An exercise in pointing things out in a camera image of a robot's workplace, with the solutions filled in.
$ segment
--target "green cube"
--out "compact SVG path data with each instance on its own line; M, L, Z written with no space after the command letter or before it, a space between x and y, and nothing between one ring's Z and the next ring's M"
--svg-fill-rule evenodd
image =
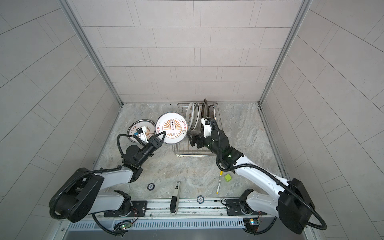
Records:
M227 174L227 175L225 175L225 180L227 181L227 182L229 182L229 181L231 181L231 179L232 179L232 177L231 177L231 175L229 175L229 173Z

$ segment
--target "gray marble surface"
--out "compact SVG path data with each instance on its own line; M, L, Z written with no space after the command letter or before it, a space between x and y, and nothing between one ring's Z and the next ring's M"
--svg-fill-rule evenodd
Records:
M176 111L176 104L124 105L96 169L112 168L121 164L116 138L121 133L126 134L133 122L140 119L156 122L161 114L168 111ZM257 106L219 103L219 112L223 130L230 144L256 164L276 175L281 175ZM121 137L120 140L124 152L133 144L125 137ZM199 195L239 197L247 188L261 190L248 179L229 172L232 180L226 182L223 176L219 194L216 194L220 170L216 166L215 157L177 157L172 151L172 145L167 144L163 144L155 151L154 156L150 157L142 168L144 170L138 180L130 184L116 185L108 191L122 190L133 199L171 198L175 182L178 180L182 182L181 198L196 198ZM154 190L147 190L149 183L155 184Z

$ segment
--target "tiled wall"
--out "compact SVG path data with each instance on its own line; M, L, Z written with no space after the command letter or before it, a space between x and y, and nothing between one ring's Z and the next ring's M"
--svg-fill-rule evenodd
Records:
M258 101L301 4L68 2L123 102Z
M118 109L56 0L0 1L0 239L42 239Z
M262 104L329 240L384 237L384 1L314 0Z

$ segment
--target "dish rack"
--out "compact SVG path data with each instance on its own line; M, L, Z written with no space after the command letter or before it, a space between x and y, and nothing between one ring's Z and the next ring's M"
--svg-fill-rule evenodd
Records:
M199 104L199 111L198 111L198 124L197 127L193 133L200 133L201 132L201 109L203 102L198 102ZM213 105L214 107L214 119L216 120L219 129L222 129L221 119L220 119L220 113L218 111L218 104L214 102L208 102L208 107L210 105ZM182 116L185 116L187 113L189 103L178 103L176 106L176 112L180 113ZM173 152L178 157L204 157L204 156L215 156L214 153L210 152L206 147L202 147L198 149L196 145L194 147L191 147L189 143L189 138L186 136L181 142L174 144L172 146Z

